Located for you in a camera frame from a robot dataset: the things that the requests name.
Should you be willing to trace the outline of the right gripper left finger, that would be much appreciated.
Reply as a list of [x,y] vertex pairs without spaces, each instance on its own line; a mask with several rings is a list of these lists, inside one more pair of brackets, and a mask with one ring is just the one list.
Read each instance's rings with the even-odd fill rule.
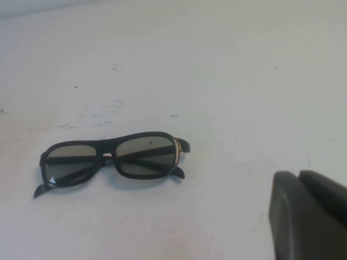
[[269,205],[275,259],[346,259],[346,225],[289,171],[274,174]]

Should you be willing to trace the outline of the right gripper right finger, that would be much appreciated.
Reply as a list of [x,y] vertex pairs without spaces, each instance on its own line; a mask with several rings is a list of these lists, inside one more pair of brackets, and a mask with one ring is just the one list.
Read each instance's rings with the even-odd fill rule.
[[305,185],[318,204],[335,220],[346,225],[346,187],[311,170],[299,173]]

